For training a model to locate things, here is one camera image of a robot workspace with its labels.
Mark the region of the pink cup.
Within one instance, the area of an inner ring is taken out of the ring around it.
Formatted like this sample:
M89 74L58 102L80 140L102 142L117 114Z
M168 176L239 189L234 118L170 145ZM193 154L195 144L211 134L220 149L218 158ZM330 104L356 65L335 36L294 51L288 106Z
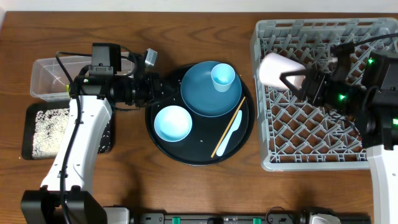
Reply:
M285 72L305 70L305 67L294 60L276 53L269 53L259 66L259 80L263 85L288 89L280 80L280 75Z

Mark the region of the light blue bowl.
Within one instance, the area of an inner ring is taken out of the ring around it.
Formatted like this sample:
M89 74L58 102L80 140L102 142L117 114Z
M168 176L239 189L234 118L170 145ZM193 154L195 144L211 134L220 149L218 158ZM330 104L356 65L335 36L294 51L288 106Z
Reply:
M155 116L156 135L167 142L178 142L186 138L192 130L193 121L190 113L181 106L167 106Z

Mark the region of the wooden chopstick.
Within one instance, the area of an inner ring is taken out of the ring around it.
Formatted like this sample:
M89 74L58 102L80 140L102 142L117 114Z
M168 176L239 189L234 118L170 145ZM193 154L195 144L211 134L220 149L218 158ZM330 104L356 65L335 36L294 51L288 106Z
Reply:
M244 103L245 99L246 99L246 96L243 96L243 98L242 98L241 102L239 103L238 107L236 108L236 110L235 110L235 112L234 112L232 118L230 119L230 121L229 121L229 123L228 123L228 125L227 125L227 127L226 127L226 129L225 129L225 131L224 131L224 133L222 134L222 136L221 136L220 140L218 141L218 143L217 143L217 145L216 145L214 151L212 152L211 158L214 158L214 156L215 156L215 154L216 154L216 152L217 152L219 146L221 145L221 143L222 143L224 137L226 136L228 130L230 129L230 127L231 127L231 125L232 125L232 123L233 123L235 117L237 116L238 111L240 110L242 104Z

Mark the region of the light blue cup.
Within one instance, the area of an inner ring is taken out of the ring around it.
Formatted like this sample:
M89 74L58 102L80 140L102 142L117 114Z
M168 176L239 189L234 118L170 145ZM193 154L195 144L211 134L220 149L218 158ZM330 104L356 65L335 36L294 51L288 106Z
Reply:
M219 63L215 65L211 71L211 79L213 86L218 92L226 92L235 79L235 71L232 66L227 63Z

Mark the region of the light blue plastic knife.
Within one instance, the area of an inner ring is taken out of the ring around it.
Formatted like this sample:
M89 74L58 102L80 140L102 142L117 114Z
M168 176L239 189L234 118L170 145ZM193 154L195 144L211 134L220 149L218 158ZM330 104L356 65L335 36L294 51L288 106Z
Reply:
M241 110L239 110L229 131L227 132L226 136L224 137L223 141L221 142L219 148L216 151L217 156L221 157L224 154L232 134L238 130L238 128L241 124L242 117L243 117L243 112Z

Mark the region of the white rice pile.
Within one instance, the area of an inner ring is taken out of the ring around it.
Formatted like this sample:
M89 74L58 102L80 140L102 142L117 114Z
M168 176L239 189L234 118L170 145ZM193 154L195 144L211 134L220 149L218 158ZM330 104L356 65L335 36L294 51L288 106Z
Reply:
M56 157L67 128L68 119L68 108L36 112L32 141L33 159L51 159Z

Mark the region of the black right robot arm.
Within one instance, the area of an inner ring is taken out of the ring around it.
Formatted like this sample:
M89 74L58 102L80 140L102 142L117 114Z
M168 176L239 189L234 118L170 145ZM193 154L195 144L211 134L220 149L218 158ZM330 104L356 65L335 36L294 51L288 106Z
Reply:
M305 69L280 79L298 99L354 117L371 171L374 221L397 223L397 54L371 52L360 85L346 82L350 55L336 55L332 74Z

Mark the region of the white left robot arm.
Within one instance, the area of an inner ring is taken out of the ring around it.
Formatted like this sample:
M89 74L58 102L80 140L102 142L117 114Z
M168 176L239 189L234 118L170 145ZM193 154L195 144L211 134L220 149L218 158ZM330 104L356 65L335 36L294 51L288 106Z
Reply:
M69 119L57 156L38 190L26 190L21 210L27 223L130 223L126 207L103 207L92 196L93 174L113 103L146 107L180 90L180 83L149 72L77 76L70 85Z

